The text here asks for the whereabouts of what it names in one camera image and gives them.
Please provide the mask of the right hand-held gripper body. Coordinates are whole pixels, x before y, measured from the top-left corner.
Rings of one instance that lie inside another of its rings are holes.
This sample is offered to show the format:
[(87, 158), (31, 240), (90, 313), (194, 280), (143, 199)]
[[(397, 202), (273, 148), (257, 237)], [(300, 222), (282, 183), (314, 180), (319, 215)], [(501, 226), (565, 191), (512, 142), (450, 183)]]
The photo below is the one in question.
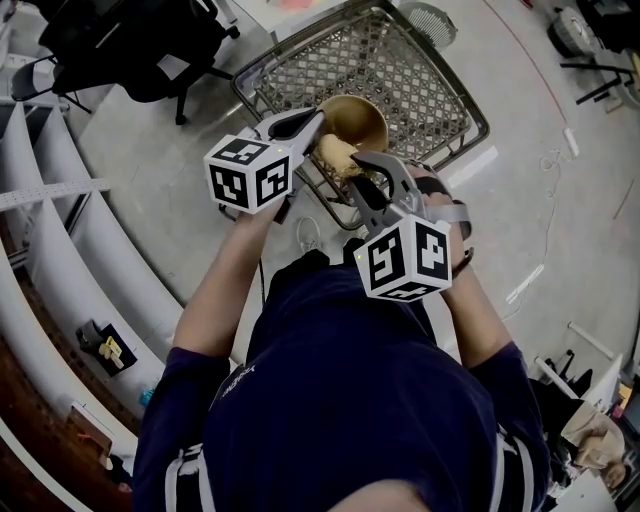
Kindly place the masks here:
[(368, 232), (364, 245), (354, 251), (368, 297), (409, 303), (451, 287), (451, 225), (432, 223), (395, 204), (382, 220), (384, 228)]

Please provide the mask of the person's right hand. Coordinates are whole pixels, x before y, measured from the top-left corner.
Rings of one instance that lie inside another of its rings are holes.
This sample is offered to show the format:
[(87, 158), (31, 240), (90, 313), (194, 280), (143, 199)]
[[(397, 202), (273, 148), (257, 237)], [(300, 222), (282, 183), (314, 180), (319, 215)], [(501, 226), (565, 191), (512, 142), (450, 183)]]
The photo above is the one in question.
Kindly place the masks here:
[(426, 218), (432, 223), (442, 220), (451, 225), (451, 267), (452, 276), (456, 278), (469, 265), (473, 256), (473, 251), (464, 247), (464, 242), (472, 233), (468, 207), (461, 200), (454, 199), (429, 168), (409, 165), (407, 169), (422, 194)]

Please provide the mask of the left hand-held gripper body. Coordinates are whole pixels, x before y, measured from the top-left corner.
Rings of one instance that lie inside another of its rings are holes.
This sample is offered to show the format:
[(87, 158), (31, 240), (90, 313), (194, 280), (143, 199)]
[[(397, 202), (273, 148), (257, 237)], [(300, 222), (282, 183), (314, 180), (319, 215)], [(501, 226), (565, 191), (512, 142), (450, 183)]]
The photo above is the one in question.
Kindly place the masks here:
[(247, 214), (265, 210), (291, 195), (305, 150), (304, 130), (288, 139), (249, 129), (224, 136), (203, 158), (211, 199)]

